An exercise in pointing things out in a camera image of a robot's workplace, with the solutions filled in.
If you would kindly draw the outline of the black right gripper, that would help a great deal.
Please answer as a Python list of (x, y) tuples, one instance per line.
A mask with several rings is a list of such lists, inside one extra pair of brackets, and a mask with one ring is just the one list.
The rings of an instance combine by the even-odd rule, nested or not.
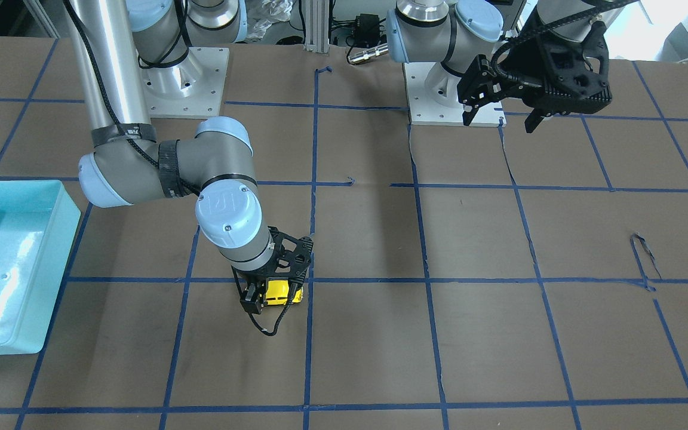
[(304, 282), (312, 262), (314, 242), (309, 236), (295, 238), (269, 227), (271, 252), (268, 262), (259, 269), (242, 271), (233, 269), (239, 302), (249, 315), (260, 315), (266, 305), (268, 280), (288, 280), (287, 303), (300, 304), (304, 297)]

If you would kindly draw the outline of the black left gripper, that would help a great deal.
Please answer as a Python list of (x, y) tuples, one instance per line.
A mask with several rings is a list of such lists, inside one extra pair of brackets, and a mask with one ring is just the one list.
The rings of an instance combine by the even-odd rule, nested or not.
[[(581, 42), (549, 30), (511, 47), (499, 61), (503, 71), (520, 79), (524, 88), (519, 98), (532, 107), (524, 120), (525, 133), (534, 133), (541, 122), (557, 113), (593, 114), (612, 102), (606, 30), (597, 21)], [(472, 61), (456, 89), (464, 126), (472, 124), (481, 108), (505, 98), (505, 86), (485, 55)]]

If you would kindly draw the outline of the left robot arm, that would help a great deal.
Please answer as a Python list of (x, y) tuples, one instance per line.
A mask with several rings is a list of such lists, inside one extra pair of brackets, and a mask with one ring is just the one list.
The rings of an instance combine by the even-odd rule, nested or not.
[(554, 115), (613, 100), (604, 34), (625, 1), (539, 1), (513, 32), (522, 1), (398, 1), (386, 17), (404, 68), (410, 122), (502, 128), (500, 102), (521, 100), (532, 133)]

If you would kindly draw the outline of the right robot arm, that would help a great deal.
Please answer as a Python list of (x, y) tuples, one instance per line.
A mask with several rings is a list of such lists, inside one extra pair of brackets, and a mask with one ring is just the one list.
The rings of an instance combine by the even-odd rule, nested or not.
[(87, 199), (109, 208), (194, 195), (200, 230), (231, 264), (246, 313), (299, 303), (313, 241), (266, 223), (245, 126), (205, 112), (193, 138), (160, 140), (147, 100), (213, 94), (213, 72), (196, 55), (245, 38), (245, 2), (63, 5), (92, 128), (93, 151), (78, 164)]

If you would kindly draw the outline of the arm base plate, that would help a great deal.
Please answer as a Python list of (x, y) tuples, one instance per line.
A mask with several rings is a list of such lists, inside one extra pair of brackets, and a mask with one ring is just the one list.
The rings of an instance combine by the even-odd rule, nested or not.
[(191, 47), (175, 66), (142, 70), (150, 117), (208, 119), (220, 115), (230, 51), (227, 47)]
[(458, 101), (458, 76), (439, 62), (404, 63), (403, 71), (412, 125), (463, 125), (465, 106)]

